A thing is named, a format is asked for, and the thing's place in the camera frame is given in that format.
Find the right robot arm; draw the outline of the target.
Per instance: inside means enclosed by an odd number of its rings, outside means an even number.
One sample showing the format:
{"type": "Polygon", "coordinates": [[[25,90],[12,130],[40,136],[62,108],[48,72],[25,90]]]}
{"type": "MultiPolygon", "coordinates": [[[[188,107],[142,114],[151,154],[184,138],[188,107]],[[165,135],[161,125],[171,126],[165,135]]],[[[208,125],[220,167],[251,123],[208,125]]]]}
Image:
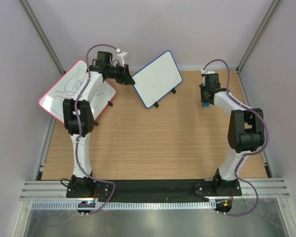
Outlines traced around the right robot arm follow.
{"type": "Polygon", "coordinates": [[[227,92],[226,88],[222,88],[219,74],[214,71],[202,70],[201,75],[203,81],[199,87],[202,105],[215,105],[230,116],[227,133],[230,150],[208,186],[211,192],[226,196],[237,189],[238,174],[247,156],[265,143],[264,126],[261,121],[263,111],[247,107],[227,92]]]}

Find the blue framed whiteboard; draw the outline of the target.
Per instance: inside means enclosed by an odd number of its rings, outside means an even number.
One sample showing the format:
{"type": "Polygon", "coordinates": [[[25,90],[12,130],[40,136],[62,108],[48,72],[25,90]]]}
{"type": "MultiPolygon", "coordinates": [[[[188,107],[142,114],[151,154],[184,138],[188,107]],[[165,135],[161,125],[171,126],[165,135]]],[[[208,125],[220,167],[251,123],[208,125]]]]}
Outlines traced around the blue framed whiteboard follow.
{"type": "Polygon", "coordinates": [[[183,82],[183,76],[169,50],[137,71],[132,78],[134,89],[147,109],[183,82]]]}

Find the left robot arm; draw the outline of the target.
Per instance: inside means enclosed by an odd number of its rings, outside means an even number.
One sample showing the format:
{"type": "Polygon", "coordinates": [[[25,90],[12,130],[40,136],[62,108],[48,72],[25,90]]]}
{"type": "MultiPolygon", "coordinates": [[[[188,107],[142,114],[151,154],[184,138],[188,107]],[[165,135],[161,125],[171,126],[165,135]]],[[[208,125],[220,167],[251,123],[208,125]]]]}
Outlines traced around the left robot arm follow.
{"type": "Polygon", "coordinates": [[[91,109],[96,91],[106,79],[114,79],[123,85],[134,85],[129,66],[125,64],[127,52],[117,50],[118,63],[112,64],[112,54],[99,51],[92,65],[87,67],[86,79],[72,99],[64,99],[63,116],[65,129],[71,136],[74,150],[74,171],[67,185],[66,197],[89,198],[95,194],[95,180],[89,158],[89,140],[97,124],[91,109]]]}

